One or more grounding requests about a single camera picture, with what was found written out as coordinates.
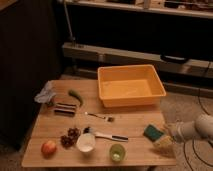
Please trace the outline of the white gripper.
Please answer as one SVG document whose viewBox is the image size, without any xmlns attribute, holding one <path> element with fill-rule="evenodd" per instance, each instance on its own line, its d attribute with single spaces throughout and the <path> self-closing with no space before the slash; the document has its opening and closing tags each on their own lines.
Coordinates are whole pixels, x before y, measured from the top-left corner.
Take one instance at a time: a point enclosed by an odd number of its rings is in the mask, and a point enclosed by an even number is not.
<svg viewBox="0 0 213 171">
<path fill-rule="evenodd" d="M 164 124 L 163 128 L 167 132 L 170 131 L 173 139 L 176 142 L 180 143 L 180 142 L 185 141 L 184 136 L 181 132 L 181 126 L 182 125 L 183 125 L 182 122 L 174 123 L 172 125 L 171 124 Z M 154 146 L 156 148 L 169 148 L 172 144 L 173 144 L 173 140 L 168 135 L 161 136 L 158 140 L 156 140 L 154 142 Z"/>
</svg>

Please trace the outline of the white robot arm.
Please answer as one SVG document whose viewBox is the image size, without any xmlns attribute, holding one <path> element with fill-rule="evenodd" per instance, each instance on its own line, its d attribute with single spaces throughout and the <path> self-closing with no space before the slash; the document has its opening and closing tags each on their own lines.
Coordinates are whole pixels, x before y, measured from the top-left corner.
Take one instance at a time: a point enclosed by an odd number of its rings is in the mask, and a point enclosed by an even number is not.
<svg viewBox="0 0 213 171">
<path fill-rule="evenodd" d="M 174 142 L 213 140 L 213 116 L 210 115 L 200 115 L 188 122 L 169 123 L 164 128 L 166 133 L 153 143 L 157 149 L 169 149 Z"/>
</svg>

